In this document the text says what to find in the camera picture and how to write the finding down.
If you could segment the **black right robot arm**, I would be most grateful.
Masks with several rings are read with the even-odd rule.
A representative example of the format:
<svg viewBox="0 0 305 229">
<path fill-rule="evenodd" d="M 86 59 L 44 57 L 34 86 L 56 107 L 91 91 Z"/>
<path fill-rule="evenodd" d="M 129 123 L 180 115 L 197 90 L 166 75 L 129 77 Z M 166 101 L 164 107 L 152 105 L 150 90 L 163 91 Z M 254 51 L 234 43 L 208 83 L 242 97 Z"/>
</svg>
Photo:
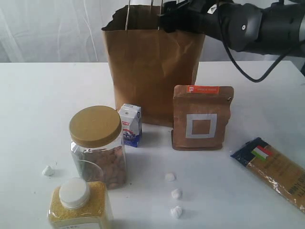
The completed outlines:
<svg viewBox="0 0 305 229">
<path fill-rule="evenodd" d="M 236 52 L 304 57 L 305 2 L 279 0 L 262 9 L 232 0 L 184 0 L 164 3 L 159 25 L 166 32 L 176 30 L 203 33 L 225 40 Z"/>
</svg>

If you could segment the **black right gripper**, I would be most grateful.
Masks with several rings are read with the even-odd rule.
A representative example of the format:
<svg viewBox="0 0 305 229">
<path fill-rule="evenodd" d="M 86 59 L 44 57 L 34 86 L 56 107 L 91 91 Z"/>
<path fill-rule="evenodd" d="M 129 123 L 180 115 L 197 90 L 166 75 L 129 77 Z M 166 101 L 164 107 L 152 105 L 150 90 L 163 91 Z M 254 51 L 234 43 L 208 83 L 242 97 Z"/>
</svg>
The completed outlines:
<svg viewBox="0 0 305 229">
<path fill-rule="evenodd" d="M 159 14 L 159 26 L 167 33 L 180 30 L 218 35 L 217 6 L 216 0 L 168 1 Z"/>
</svg>

